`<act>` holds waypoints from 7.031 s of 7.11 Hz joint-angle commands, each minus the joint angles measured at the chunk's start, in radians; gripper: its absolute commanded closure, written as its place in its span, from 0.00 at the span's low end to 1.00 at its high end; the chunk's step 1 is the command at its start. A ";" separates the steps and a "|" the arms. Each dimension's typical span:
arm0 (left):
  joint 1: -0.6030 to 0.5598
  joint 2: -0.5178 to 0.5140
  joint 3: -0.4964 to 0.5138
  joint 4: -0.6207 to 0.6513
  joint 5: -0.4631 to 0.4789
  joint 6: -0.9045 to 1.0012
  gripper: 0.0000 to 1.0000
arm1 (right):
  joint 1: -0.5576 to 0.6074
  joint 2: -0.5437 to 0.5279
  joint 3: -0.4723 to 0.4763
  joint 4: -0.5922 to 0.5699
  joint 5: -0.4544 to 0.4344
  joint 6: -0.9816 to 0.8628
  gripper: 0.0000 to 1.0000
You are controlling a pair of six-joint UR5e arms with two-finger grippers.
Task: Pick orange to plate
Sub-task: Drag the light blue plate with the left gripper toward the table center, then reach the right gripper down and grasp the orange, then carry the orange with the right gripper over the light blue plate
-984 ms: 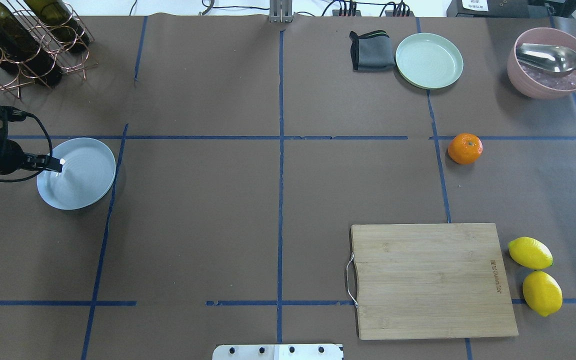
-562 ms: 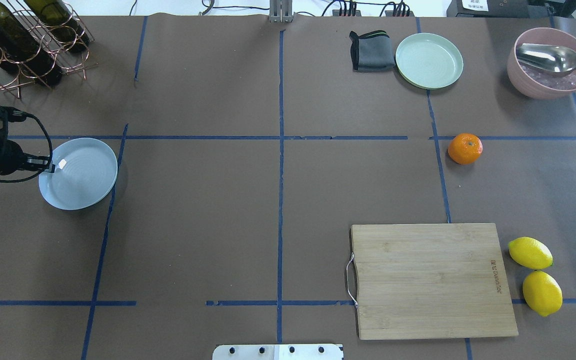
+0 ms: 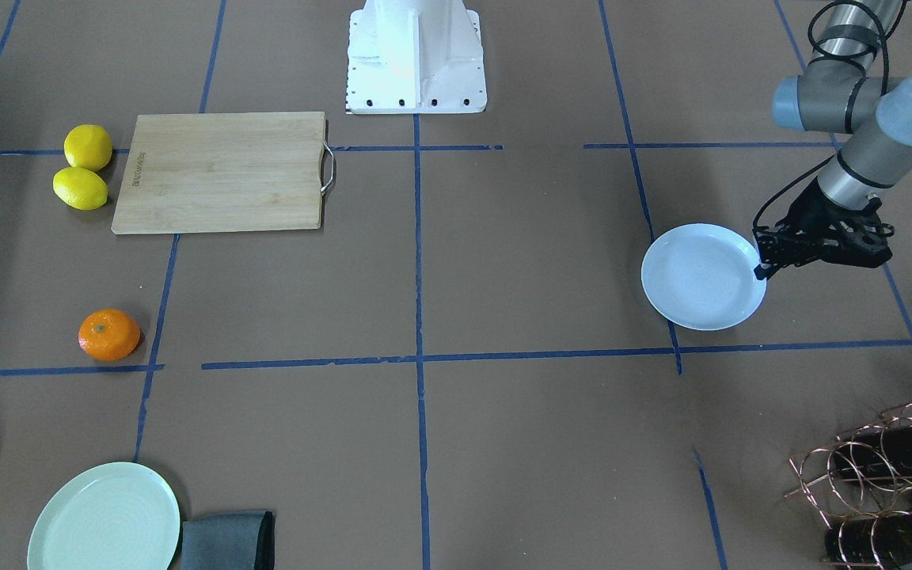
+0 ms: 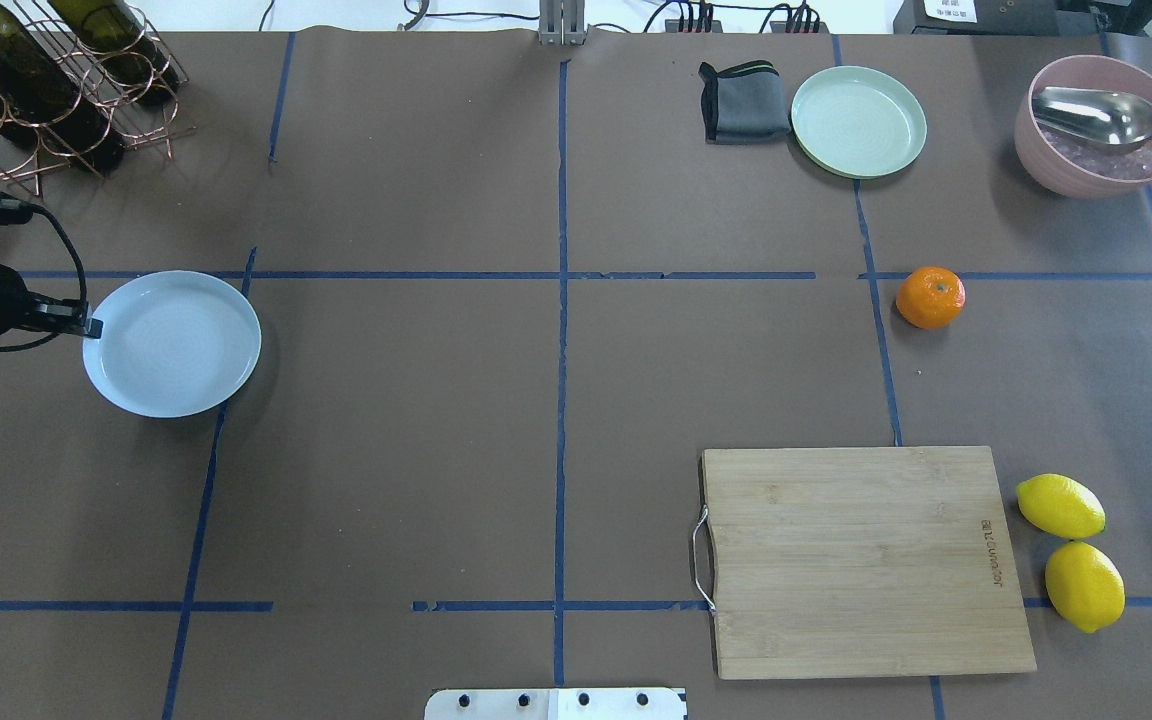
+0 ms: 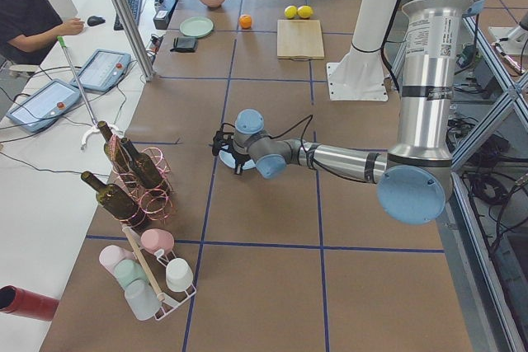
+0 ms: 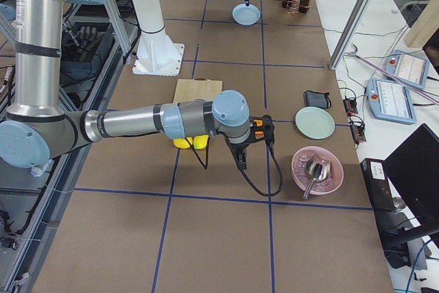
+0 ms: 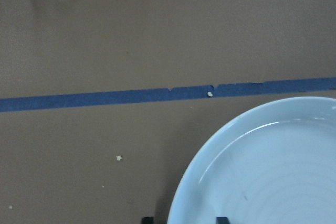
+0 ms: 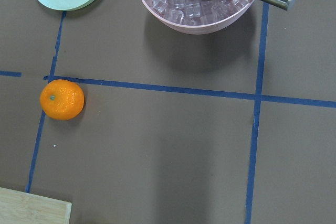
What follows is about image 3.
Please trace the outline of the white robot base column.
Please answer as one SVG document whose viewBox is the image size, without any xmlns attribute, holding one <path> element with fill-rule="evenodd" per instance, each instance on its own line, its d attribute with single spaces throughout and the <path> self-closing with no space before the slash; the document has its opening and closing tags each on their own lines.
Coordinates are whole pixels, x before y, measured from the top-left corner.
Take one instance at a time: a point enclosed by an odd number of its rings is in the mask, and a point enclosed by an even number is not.
<svg viewBox="0 0 912 570">
<path fill-rule="evenodd" d="M 481 19 L 463 1 L 366 1 L 348 19 L 347 56 L 347 113 L 488 107 Z"/>
</svg>

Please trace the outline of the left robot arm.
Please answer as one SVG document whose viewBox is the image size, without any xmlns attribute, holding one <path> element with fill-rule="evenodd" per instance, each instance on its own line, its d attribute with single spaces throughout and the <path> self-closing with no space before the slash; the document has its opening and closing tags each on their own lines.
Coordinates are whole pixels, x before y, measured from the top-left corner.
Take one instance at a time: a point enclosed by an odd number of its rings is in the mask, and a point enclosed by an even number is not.
<svg viewBox="0 0 912 570">
<path fill-rule="evenodd" d="M 906 5 L 830 1 L 808 23 L 813 55 L 778 84 L 772 119 L 847 140 L 788 185 L 797 196 L 778 223 L 754 218 L 758 280 L 813 262 L 875 269 L 891 259 L 895 230 L 877 212 L 912 170 L 912 76 L 891 77 L 887 53 Z"/>
</svg>

